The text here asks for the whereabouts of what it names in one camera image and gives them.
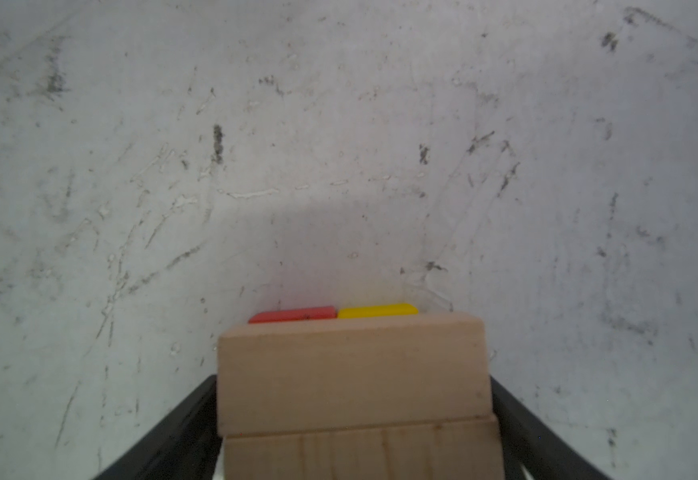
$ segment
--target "red object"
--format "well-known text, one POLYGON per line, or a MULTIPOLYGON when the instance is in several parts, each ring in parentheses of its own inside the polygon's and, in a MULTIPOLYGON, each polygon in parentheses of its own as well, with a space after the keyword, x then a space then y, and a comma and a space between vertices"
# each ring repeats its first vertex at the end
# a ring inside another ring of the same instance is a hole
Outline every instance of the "red object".
POLYGON ((296 310, 278 310, 261 312, 253 315, 248 323, 290 322, 292 320, 327 320, 336 318, 338 311, 334 306, 316 306, 296 310))

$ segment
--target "white scratched surface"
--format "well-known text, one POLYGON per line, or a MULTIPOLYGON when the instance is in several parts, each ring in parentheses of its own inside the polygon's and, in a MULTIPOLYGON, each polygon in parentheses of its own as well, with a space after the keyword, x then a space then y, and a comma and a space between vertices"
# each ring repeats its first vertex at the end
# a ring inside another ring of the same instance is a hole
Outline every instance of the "white scratched surface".
POLYGON ((91 478, 258 311, 400 301, 698 478, 698 2, 0 1, 0 478, 91 478))

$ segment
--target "yellow object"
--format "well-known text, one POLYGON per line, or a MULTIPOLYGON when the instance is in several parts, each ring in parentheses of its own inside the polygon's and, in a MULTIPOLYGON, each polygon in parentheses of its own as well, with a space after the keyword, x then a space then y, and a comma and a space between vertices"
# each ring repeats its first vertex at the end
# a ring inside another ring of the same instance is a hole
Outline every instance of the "yellow object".
POLYGON ((397 303, 395 305, 360 306, 358 308, 344 308, 338 311, 338 318, 362 318, 365 316, 390 316, 390 315, 415 315, 418 308, 410 303, 397 303))

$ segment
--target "wooden block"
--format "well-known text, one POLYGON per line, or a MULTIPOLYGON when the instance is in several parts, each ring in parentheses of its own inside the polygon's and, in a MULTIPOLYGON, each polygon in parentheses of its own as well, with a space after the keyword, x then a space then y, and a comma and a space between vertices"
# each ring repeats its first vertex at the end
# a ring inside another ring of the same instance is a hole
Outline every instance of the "wooden block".
POLYGON ((218 354, 222 436, 492 412, 485 329, 467 313, 240 325, 218 354))
POLYGON ((227 480, 503 480, 495 417, 227 437, 227 480))

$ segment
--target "stacked wooden blocks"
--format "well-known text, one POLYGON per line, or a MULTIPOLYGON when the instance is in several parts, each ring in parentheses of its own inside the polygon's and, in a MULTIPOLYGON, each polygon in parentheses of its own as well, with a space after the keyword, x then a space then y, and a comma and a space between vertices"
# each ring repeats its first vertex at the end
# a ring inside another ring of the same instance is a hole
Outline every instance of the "stacked wooden blocks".
POLYGON ((218 354, 227 480, 503 478, 476 317, 242 325, 218 354))

